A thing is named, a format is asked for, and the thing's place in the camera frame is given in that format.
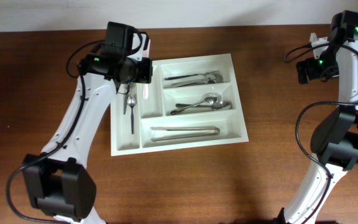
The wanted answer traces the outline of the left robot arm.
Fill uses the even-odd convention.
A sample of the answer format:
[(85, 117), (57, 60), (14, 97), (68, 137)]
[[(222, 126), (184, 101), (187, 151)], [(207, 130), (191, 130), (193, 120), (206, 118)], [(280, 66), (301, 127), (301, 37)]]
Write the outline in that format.
[(77, 64), (76, 92), (53, 138), (20, 172), (30, 204), (47, 223), (103, 223), (94, 202), (96, 184), (86, 170), (94, 135), (120, 87), (152, 80), (150, 39), (135, 27), (108, 22), (103, 40)]

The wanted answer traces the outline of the pink plastic knife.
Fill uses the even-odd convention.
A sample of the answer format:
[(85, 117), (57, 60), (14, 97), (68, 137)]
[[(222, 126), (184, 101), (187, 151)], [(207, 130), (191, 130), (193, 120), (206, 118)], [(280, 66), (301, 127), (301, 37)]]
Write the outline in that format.
[[(149, 56), (150, 44), (151, 44), (151, 41), (149, 40), (148, 44), (144, 45), (146, 47), (146, 49), (143, 50), (143, 53), (142, 53), (143, 59), (145, 59), (146, 57)], [(149, 98), (149, 85), (148, 84), (143, 84), (143, 86), (142, 86), (142, 97), (144, 100), (147, 100)]]

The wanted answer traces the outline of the small metal spoon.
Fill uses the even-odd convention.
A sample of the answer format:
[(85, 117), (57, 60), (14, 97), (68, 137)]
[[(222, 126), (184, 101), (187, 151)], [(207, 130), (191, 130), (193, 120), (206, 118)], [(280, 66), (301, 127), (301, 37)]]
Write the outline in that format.
[(136, 100), (133, 95), (128, 96), (127, 105), (131, 109), (131, 134), (134, 134), (134, 107), (136, 105)]
[(131, 90), (131, 84), (127, 84), (126, 92), (125, 92), (125, 94), (124, 94), (124, 101), (123, 101), (123, 115), (126, 114), (126, 110), (127, 110), (127, 99), (128, 99), (130, 90)]

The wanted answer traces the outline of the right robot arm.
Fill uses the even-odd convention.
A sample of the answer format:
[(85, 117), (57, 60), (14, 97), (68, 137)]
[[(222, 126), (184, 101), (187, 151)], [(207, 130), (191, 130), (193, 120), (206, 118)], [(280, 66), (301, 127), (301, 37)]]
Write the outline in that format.
[(311, 151), (298, 145), (311, 164), (296, 196), (273, 223), (316, 223), (332, 189), (358, 164), (358, 12), (345, 10), (335, 14), (329, 36), (319, 38), (311, 34), (309, 43), (302, 48), (313, 56), (305, 60), (293, 58), (299, 83), (337, 78), (339, 98), (312, 103), (299, 114), (295, 125), (297, 141), (301, 119), (308, 110), (323, 105), (335, 107), (314, 130)]

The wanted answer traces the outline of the white cutlery tray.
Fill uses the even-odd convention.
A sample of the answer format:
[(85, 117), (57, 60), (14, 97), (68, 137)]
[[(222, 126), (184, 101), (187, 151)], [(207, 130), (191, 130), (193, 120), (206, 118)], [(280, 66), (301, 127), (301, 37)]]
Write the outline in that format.
[[(131, 88), (135, 96), (134, 134), (131, 134), (131, 109), (123, 115), (124, 96), (118, 95), (111, 104), (111, 155), (123, 156), (147, 152), (167, 151), (190, 147), (247, 142), (249, 140), (231, 54), (156, 60), (149, 98), (142, 97), (142, 85)], [(170, 88), (171, 83), (195, 77), (164, 80), (167, 77), (220, 71), (223, 83)], [(206, 93), (219, 93), (220, 101), (230, 101), (232, 109), (214, 111), (210, 108), (189, 108), (179, 114), (170, 112), (196, 103)], [(153, 131), (151, 127), (217, 127), (213, 136), (151, 141), (152, 138), (203, 131)]]

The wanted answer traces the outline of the dark chopstick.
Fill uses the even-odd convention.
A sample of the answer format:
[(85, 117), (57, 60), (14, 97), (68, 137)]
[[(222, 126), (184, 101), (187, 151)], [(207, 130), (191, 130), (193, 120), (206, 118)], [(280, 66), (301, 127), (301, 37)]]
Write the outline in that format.
[(220, 132), (217, 127), (151, 127), (153, 131), (211, 131)]
[(207, 131), (197, 132), (197, 133), (162, 136), (162, 137), (158, 137), (158, 138), (152, 138), (151, 141), (157, 142), (157, 141), (169, 141), (169, 140), (174, 140), (174, 139), (197, 138), (197, 137), (203, 137), (203, 136), (213, 136), (213, 135), (217, 135), (219, 133), (220, 133), (219, 129), (214, 129), (214, 130), (207, 130)]

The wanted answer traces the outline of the metal fork dark handle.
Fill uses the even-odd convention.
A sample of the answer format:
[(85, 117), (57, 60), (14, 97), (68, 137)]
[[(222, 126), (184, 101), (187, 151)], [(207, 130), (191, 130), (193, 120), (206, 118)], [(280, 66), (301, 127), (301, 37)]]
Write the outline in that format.
[(190, 75), (181, 75), (181, 76), (176, 76), (176, 77), (167, 77), (164, 78), (164, 80), (176, 80), (176, 79), (181, 79), (181, 78), (187, 78), (187, 77), (193, 77), (193, 76), (197, 76), (197, 75), (220, 75), (220, 71), (212, 71), (212, 72), (205, 72), (205, 73), (196, 73), (196, 74), (190, 74)]

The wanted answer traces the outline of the large metal spoon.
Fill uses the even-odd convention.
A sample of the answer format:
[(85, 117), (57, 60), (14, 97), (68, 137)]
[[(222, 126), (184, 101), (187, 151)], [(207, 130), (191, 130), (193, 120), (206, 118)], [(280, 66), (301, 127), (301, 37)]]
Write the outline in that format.
[(213, 105), (197, 105), (195, 108), (210, 108), (214, 111), (217, 110), (230, 110), (232, 109), (232, 103), (230, 101), (217, 101)]
[(201, 99), (199, 101), (197, 101), (196, 103), (192, 103), (190, 105), (187, 106), (182, 106), (179, 107), (177, 109), (174, 109), (170, 112), (170, 115), (176, 115), (179, 114), (189, 108), (194, 108), (196, 106), (209, 106), (212, 107), (215, 103), (217, 103), (220, 99), (222, 98), (222, 96), (219, 93), (206, 93), (204, 94)]

